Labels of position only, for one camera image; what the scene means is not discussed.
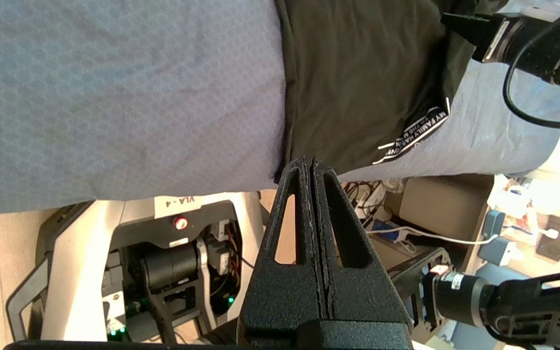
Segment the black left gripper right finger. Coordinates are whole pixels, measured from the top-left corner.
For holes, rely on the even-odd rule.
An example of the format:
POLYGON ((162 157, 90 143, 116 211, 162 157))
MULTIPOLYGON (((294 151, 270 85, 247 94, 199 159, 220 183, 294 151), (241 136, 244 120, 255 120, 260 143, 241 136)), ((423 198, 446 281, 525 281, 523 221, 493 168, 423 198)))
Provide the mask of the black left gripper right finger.
POLYGON ((314 160, 311 182, 320 316, 409 335, 413 323, 336 173, 314 160))

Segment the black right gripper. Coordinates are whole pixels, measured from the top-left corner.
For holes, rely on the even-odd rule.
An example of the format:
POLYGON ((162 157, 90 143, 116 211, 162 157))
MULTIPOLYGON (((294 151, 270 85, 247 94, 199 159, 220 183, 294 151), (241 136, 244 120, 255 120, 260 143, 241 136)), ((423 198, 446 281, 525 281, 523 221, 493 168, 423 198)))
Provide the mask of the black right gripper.
MULTIPOLYGON (((520 49, 548 25, 537 18, 501 14, 443 13, 441 22, 476 46, 476 61, 510 66, 520 49)), ((527 48, 516 68, 560 86, 560 26, 527 48)))

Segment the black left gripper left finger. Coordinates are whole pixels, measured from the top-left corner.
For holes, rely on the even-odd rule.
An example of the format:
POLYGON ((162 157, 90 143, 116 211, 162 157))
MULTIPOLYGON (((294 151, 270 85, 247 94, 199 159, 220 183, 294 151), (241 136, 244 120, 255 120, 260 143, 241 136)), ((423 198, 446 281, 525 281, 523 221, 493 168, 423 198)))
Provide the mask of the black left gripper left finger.
POLYGON ((239 317, 244 342, 292 342, 298 328, 322 317, 321 267, 311 162, 287 164, 262 238, 239 317), (295 264, 276 260, 287 201, 293 196, 295 264))

